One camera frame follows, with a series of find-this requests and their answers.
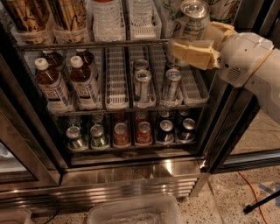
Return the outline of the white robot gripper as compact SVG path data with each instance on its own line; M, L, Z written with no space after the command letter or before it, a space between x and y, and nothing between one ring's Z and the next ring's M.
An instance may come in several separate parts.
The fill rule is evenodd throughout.
M274 45L253 32L236 33L232 25L213 21L206 28L204 40L171 38L168 53L176 60L201 70L220 68L217 72L219 77L239 88L266 60ZM220 46L219 53L214 48Z

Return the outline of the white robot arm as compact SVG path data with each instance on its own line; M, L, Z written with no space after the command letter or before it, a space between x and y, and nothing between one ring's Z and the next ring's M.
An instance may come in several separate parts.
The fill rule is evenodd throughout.
M261 109L280 123L280 50L253 32L238 32L232 25L211 22L201 40L168 42L171 56L193 67L218 70L235 88L254 94Z

